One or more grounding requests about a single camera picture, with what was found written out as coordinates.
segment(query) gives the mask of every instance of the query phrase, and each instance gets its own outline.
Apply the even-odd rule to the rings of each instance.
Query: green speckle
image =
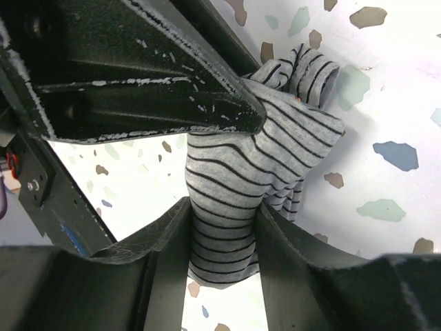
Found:
[[[123,141],[123,145],[129,146],[129,147],[132,147],[134,143],[135,143],[135,140]]]
[[[292,37],[298,34],[309,24],[309,11],[308,7],[301,7],[297,10],[294,18],[291,22],[291,27],[288,30],[288,37]]]
[[[116,198],[116,193],[113,192],[111,189],[109,189],[107,186],[103,187],[103,191],[104,191],[104,194],[106,195],[107,198],[109,198],[109,199]]]
[[[337,78],[336,89],[338,105],[343,110],[350,110],[357,103],[363,101],[365,93],[371,88],[371,79],[360,69],[354,66],[346,66]]]
[[[390,222],[399,222],[406,216],[406,212],[394,200],[390,199],[366,202],[362,207],[357,208],[356,211],[361,216]]]
[[[119,160],[119,154],[118,152],[115,150],[115,147],[113,147],[112,145],[110,145],[109,143],[106,143],[104,145],[104,149],[105,151],[111,156],[113,157],[115,160]]]
[[[141,174],[146,174],[146,173],[149,172],[149,170],[147,169],[147,167],[146,167],[145,165],[143,165],[143,164],[141,164],[141,165],[138,167],[138,170],[137,170],[137,171],[140,172]]]
[[[441,109],[436,108],[430,119],[441,128]]]
[[[180,134],[178,139],[176,140],[176,148],[182,148],[184,147],[185,143],[187,141],[187,135],[186,134]]]
[[[92,193],[94,189],[94,184],[92,183],[92,181],[87,181],[85,185],[88,188],[89,193]]]
[[[277,17],[267,15],[267,16],[265,16],[265,19],[267,20],[267,23],[271,29],[273,29],[273,30],[278,29],[278,18]]]

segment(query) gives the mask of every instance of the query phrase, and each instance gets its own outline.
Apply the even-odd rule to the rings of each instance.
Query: black stripe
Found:
[[[293,200],[293,198],[290,198],[290,197],[287,197],[287,200],[288,200],[288,201],[291,201],[291,203],[293,203],[293,204],[300,203],[299,200]]]
[[[218,199],[218,198],[215,198],[215,197],[209,195],[208,193],[203,192],[203,191],[201,191],[201,190],[195,188],[192,184],[190,184],[190,183],[188,183],[188,182],[187,182],[187,186],[188,186],[189,188],[191,188],[193,191],[195,191],[195,192],[199,193],[200,195],[202,195],[203,197],[205,197],[205,198],[207,198],[207,199],[209,199],[209,200],[215,201],[215,202],[217,202],[217,203],[220,203],[220,204],[222,204],[222,205],[227,205],[228,207],[231,207],[231,208],[236,208],[236,209],[241,209],[241,210],[254,210],[254,209],[257,209],[257,207],[260,205],[260,202],[259,202],[258,205],[253,206],[253,207],[244,207],[244,206],[241,206],[241,205],[234,205],[234,204],[232,204],[232,203],[229,203],[229,202],[226,202],[226,201],[220,200],[220,199]]]
[[[283,206],[282,208],[283,208],[284,211],[286,211],[286,212],[288,212],[290,214],[296,214],[297,213],[297,210],[291,211],[291,210],[287,209],[285,206]]]
[[[211,240],[216,240],[216,241],[240,241],[240,240],[245,240],[253,235],[253,233],[250,232],[246,236],[237,237],[237,238],[217,238],[217,237],[212,237],[212,236],[209,236],[208,234],[205,234],[204,232],[200,231],[195,225],[193,225],[193,229],[195,229],[195,231],[197,233],[199,233],[202,237],[205,237],[205,238],[211,239]]]
[[[285,74],[284,72],[279,72],[278,74],[281,75],[281,76],[286,77],[287,79],[289,79],[289,76],[287,74]]]
[[[298,53],[297,53],[296,49],[295,49],[295,48],[293,48],[293,49],[292,49],[291,51],[292,51],[292,52],[294,52],[294,54],[296,55],[296,59],[297,59]]]
[[[241,195],[241,196],[243,196],[243,197],[247,197],[247,198],[261,198],[261,197],[263,197],[263,194],[260,194],[260,195],[252,195],[252,194],[246,194],[246,193],[243,193],[243,192],[241,192],[241,191],[235,190],[235,189],[233,189],[233,188],[231,188],[231,187],[225,185],[225,184],[222,183],[221,181],[218,181],[217,179],[215,179],[215,178],[213,178],[213,177],[210,177],[210,176],[207,176],[206,174],[201,174],[200,172],[196,172],[196,171],[191,170],[190,168],[188,168],[188,166],[185,166],[185,170],[188,171],[188,172],[190,172],[190,173],[192,173],[192,174],[194,174],[195,176],[198,176],[198,177],[202,177],[202,178],[204,178],[204,179],[207,179],[208,181],[211,181],[211,182],[213,182],[213,183],[215,183],[215,184],[217,184],[217,185],[223,187],[224,189],[229,190],[230,192],[233,192],[233,193],[239,194],[239,195]]]
[[[298,52],[296,52],[295,50],[293,50],[296,53],[296,61],[294,62],[294,68],[292,70],[292,76],[294,76],[294,74],[296,73],[297,67],[298,67],[298,55],[302,52],[303,50],[303,46],[304,44],[302,43],[300,45],[300,48],[298,49]]]
[[[294,176],[300,177],[295,171],[293,171],[290,167],[288,167],[287,165],[285,165],[281,160],[277,159],[276,157],[273,157],[272,155],[266,153],[262,148],[260,148],[259,146],[257,146],[257,140],[255,138],[255,136],[251,136],[251,140],[254,143],[254,147],[263,155],[265,155],[268,159],[271,159],[275,162],[277,162],[278,164],[280,164],[282,167],[284,167],[286,170],[288,170],[290,173],[292,173]]]
[[[271,72],[268,74],[267,78],[265,78],[265,80],[262,82],[262,84],[266,84],[268,83],[268,81],[271,79],[271,77],[273,76],[273,74],[277,71],[277,69],[279,69],[282,65],[280,63],[277,63],[277,66],[275,66],[273,68],[273,70],[271,70]]]
[[[189,133],[190,136],[198,137],[198,138],[200,138],[200,137],[218,136],[220,134],[221,133],[203,133],[203,132],[191,132],[191,133]]]
[[[311,119],[312,121],[314,121],[314,122],[317,123],[318,125],[320,125],[320,126],[326,128],[326,129],[328,129],[329,131],[331,131],[331,132],[333,132],[333,133],[335,133],[335,134],[339,134],[340,136],[343,134],[343,132],[340,132],[340,131],[337,131],[337,130],[334,129],[334,128],[331,128],[331,127],[328,126],[327,124],[325,124],[325,123],[319,121],[318,119],[316,119],[315,117],[311,116],[310,114],[308,114],[308,113],[306,113],[306,112],[303,112],[303,111],[300,110],[299,108],[297,108],[297,107],[295,107],[295,106],[293,106],[293,105],[291,105],[291,106],[292,106],[292,108],[293,108],[296,112],[301,113],[303,116],[307,117],[308,119]]]
[[[196,273],[196,272],[194,272],[194,270],[193,269],[191,269],[190,267],[189,267],[189,269],[199,278],[199,279],[201,279],[201,280],[203,280],[204,282],[206,282],[206,283],[211,283],[211,284],[218,284],[218,285],[231,285],[231,284],[236,284],[236,283],[238,283],[239,281],[244,281],[245,279],[248,279],[248,278],[250,278],[251,276],[253,276],[252,274],[251,275],[249,275],[248,277],[245,277],[245,278],[241,278],[241,279],[238,279],[237,281],[209,281],[208,279],[205,279],[205,278],[203,278],[203,277],[201,277],[201,276],[198,276],[198,274]]]
[[[306,105],[306,106],[308,106],[307,107],[308,110],[311,110],[312,112],[319,112],[319,113],[321,113],[321,115],[325,115],[326,117],[329,117],[331,119],[338,119],[337,117],[329,114],[328,112],[324,112],[324,111],[320,110],[320,108],[310,108],[311,107],[310,105]]]
[[[279,59],[278,61],[280,62],[285,62],[291,65],[291,67],[294,67],[294,63],[292,63],[290,60],[286,60],[286,59]]]
[[[306,52],[303,53],[303,54],[300,56],[300,58],[299,58],[299,60],[298,60],[297,63],[300,64],[300,62],[302,61],[303,57],[304,57],[306,54],[308,54],[311,50],[312,50],[312,48],[308,48],[308,49],[306,50]],[[298,80],[298,82],[297,82],[297,86],[296,86],[296,95],[297,95],[297,97],[300,96],[300,84],[302,83],[303,79],[305,79],[305,77],[306,77],[306,75],[307,75],[307,73],[308,73],[308,69],[309,69],[310,64],[311,64],[311,63],[308,63],[307,67],[305,68],[305,72],[302,74],[301,78],[300,78],[300,79]]]
[[[303,162],[302,160],[300,160],[292,151],[290,151],[286,146],[284,146],[281,142],[279,142],[277,139],[273,138],[271,135],[269,135],[269,133],[266,131],[265,127],[262,128],[262,132],[269,138],[271,139],[274,143],[276,143],[277,145],[279,145],[282,149],[286,150],[288,152],[289,155],[291,155],[293,158],[295,158],[300,164],[302,164],[303,166],[305,166],[308,169],[312,168],[312,165],[308,165],[305,162]],[[297,177],[300,177],[299,174],[297,174],[296,172],[294,172],[294,174]]]
[[[274,103],[272,103],[270,100],[266,100],[264,98],[261,97],[257,97],[257,99],[260,102],[265,102],[268,103],[269,105],[273,106],[275,109],[277,109],[279,112],[281,112],[282,114],[284,114],[290,121],[294,122],[295,124],[297,124],[297,126],[299,126],[300,128],[302,128],[304,131],[308,132],[308,134],[313,137],[315,140],[321,142],[323,145],[327,146],[327,147],[332,147],[332,145],[330,143],[327,143],[326,141],[323,141],[322,139],[318,138],[314,133],[312,133],[311,131],[309,131],[308,129],[306,129],[304,126],[302,126],[299,122],[297,122],[292,116],[290,116],[287,112],[285,112],[284,110],[282,110],[282,108],[276,106]]]
[[[317,80],[317,78],[318,78],[318,75],[329,65],[329,64],[331,64],[332,63],[332,61],[328,61],[328,62],[326,62],[317,72],[316,72],[316,75],[314,76],[314,79],[312,80],[312,83],[311,83],[311,85],[309,86],[309,89],[308,89],[308,93],[306,94],[306,103],[309,103],[309,97],[310,97],[310,95],[311,95],[311,91],[312,91],[312,88],[313,88],[313,86],[314,86],[314,84],[315,84],[315,82],[316,82],[316,80]]]
[[[213,223],[208,223],[203,219],[201,219],[200,217],[198,217],[198,215],[196,214],[193,214],[193,216],[195,219],[197,219],[198,222],[201,222],[207,226],[211,226],[212,228],[221,229],[221,230],[242,230],[252,226],[252,222],[248,223],[247,225],[241,225],[241,226],[220,226],[220,225],[215,225]]]
[[[247,158],[247,156],[242,152],[242,150],[239,147],[237,147],[236,145],[234,145],[233,143],[218,143],[216,145],[208,145],[208,146],[207,145],[198,146],[198,145],[193,145],[192,143],[188,143],[188,146],[191,148],[195,148],[195,149],[219,148],[219,147],[231,148],[234,151],[236,151],[236,153],[239,154],[242,157],[242,159],[244,159],[254,169],[259,170],[260,172],[263,172],[265,174],[272,174],[273,176],[275,176],[279,181],[281,181],[285,185],[289,184],[288,181],[285,181],[282,178],[280,178],[275,172],[265,170],[265,169],[259,167],[258,165],[256,165],[255,163],[251,162],[251,160]]]
[[[243,257],[242,259],[239,260],[233,260],[233,261],[215,261],[215,260],[210,260],[210,259],[206,259],[205,257],[199,255],[198,253],[196,253],[195,250],[192,250],[192,254],[195,254],[199,259],[204,260],[205,262],[209,262],[209,263],[215,263],[215,264],[234,264],[234,263],[239,263],[245,260],[248,260],[249,258],[251,258],[254,254],[254,252],[252,252],[250,255]]]
[[[217,214],[217,213],[215,213],[215,212],[213,212],[213,211],[211,211],[211,210],[208,210],[207,208],[202,207],[201,205],[197,204],[197,203],[196,203],[195,201],[193,201],[193,200],[192,200],[192,203],[193,203],[197,208],[199,208],[200,210],[203,210],[204,212],[207,212],[208,214],[211,214],[211,215],[216,216],[216,217],[220,217],[220,218],[222,218],[222,219],[227,219],[227,220],[231,220],[231,221],[249,221],[249,220],[254,219],[254,217],[250,217],[250,218],[247,218],[247,219],[238,219],[238,218],[236,218],[236,217],[226,217],[225,215]]]
[[[254,184],[256,186],[269,186],[271,187],[273,190],[275,191],[280,191],[276,186],[274,186],[273,184],[269,183],[269,184],[262,184],[262,183],[257,183],[255,181],[252,181],[251,179],[248,179],[247,177],[239,174],[237,171],[235,171],[235,169],[233,169],[232,167],[230,167],[229,165],[227,165],[226,163],[223,163],[222,161],[219,160],[215,160],[215,159],[199,159],[197,157],[193,157],[192,155],[190,155],[190,153],[187,153],[187,157],[189,159],[192,159],[194,161],[200,161],[200,162],[208,162],[208,163],[216,163],[226,169],[228,169],[230,172],[232,172],[233,174],[235,174],[237,177],[243,179],[244,181],[250,183],[250,184]]]
[[[250,248],[254,243],[256,243],[256,240],[253,240],[251,243],[249,243],[248,245],[246,245],[245,247],[241,247],[238,248],[236,250],[232,250],[229,252],[223,251],[223,250],[214,250],[212,248],[208,248],[207,246],[204,246],[202,243],[200,243],[199,241],[197,241],[194,236],[192,236],[193,242],[198,245],[199,247],[203,248],[204,250],[208,250],[209,252],[213,252],[213,253],[219,253],[219,254],[231,254],[231,253],[237,253],[237,252],[242,252],[243,250],[246,250],[247,248]]]
[[[306,147],[305,145],[303,145],[301,142],[299,142],[291,133],[288,132],[288,130],[286,130],[284,127],[282,127],[275,119],[273,119],[272,117],[268,116],[267,117],[268,120],[270,120],[271,122],[273,122],[274,124],[276,124],[285,134],[287,134],[289,136],[289,138],[291,138],[292,140],[294,140],[301,148],[303,148],[304,150],[306,150],[309,154],[314,155],[315,157],[319,158],[319,159],[323,159],[324,157],[313,152],[312,150],[310,150],[308,147]]]
[[[192,261],[192,264],[193,264],[196,268],[198,268],[199,270],[202,270],[202,271],[204,271],[204,272],[208,272],[209,274],[235,274],[235,273],[237,273],[237,272],[245,271],[250,265],[254,265],[254,264],[257,264],[257,263],[258,263],[257,261],[251,262],[251,263],[250,263],[249,265],[247,265],[245,268],[242,268],[242,269],[239,269],[239,270],[234,270],[234,271],[213,271],[213,270],[208,270],[208,269],[202,268],[202,267],[200,267],[199,265],[195,264],[195,263]]]
[[[284,195],[284,196],[280,196],[280,195],[275,194],[275,195],[273,195],[273,197],[276,197],[277,199],[286,199],[288,194],[289,194],[289,192],[287,193],[287,195]]]

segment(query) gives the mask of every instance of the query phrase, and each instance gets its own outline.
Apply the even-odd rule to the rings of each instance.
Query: brown speckle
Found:
[[[430,254],[433,253],[433,241],[419,238],[413,247],[413,253],[415,254]]]
[[[327,12],[330,12],[336,6],[337,2],[338,0],[324,0],[323,6]]]
[[[274,59],[273,44],[263,42],[262,46],[260,47],[260,60],[262,63],[265,63],[271,59]]]
[[[309,33],[309,45],[314,49],[319,49],[322,43],[322,35],[317,30],[312,30]]]
[[[326,174],[323,176],[325,178],[325,181],[330,183],[335,188],[342,188],[345,186],[345,182],[343,181],[343,176],[339,174],[338,172],[330,172],[329,174]]]
[[[218,323],[218,326],[216,326],[216,329],[214,331],[231,331],[225,324]]]
[[[169,153],[172,152],[172,147],[166,141],[163,141],[163,147],[166,152],[169,152]]]
[[[323,234],[316,233],[314,235],[317,239],[323,241],[324,243],[328,243],[328,237],[324,236]]]
[[[96,171],[96,174],[104,174],[105,176],[107,176],[109,174],[107,169],[99,164],[96,165],[95,171]]]
[[[188,292],[193,298],[197,298],[199,295],[199,290],[201,289],[201,286],[197,284],[197,282],[193,281],[187,286]]]
[[[225,0],[234,10],[234,18],[240,26],[245,26],[247,22],[247,12],[243,5],[244,0]]]
[[[353,13],[349,20],[359,29],[369,26],[381,26],[387,16],[387,11],[379,7],[363,7]]]

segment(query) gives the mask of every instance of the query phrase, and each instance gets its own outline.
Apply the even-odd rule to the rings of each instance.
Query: black metal bracket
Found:
[[[91,259],[52,247],[0,248],[0,330],[180,330],[191,216],[182,198]],[[270,331],[441,328],[439,254],[365,261],[265,205],[256,244]]]
[[[19,131],[10,147],[22,162],[19,200],[41,235],[83,256],[116,242],[47,142]]]
[[[212,10],[198,7],[215,17]],[[1,89],[34,137],[247,133],[265,120],[264,107],[168,0],[17,0],[0,3],[0,17]],[[236,67],[255,65],[220,22],[217,48]]]
[[[93,259],[0,248],[0,330],[180,330],[189,218],[183,199]]]
[[[441,254],[368,261],[268,205],[255,229],[269,330],[441,330]]]

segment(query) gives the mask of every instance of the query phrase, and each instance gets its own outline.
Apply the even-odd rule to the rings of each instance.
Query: gray striped fabric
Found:
[[[267,110],[255,135],[188,135],[185,179],[194,208],[189,276],[225,288],[258,272],[252,232],[266,200],[295,221],[303,178],[344,125],[325,105],[339,67],[302,44],[243,78]]]

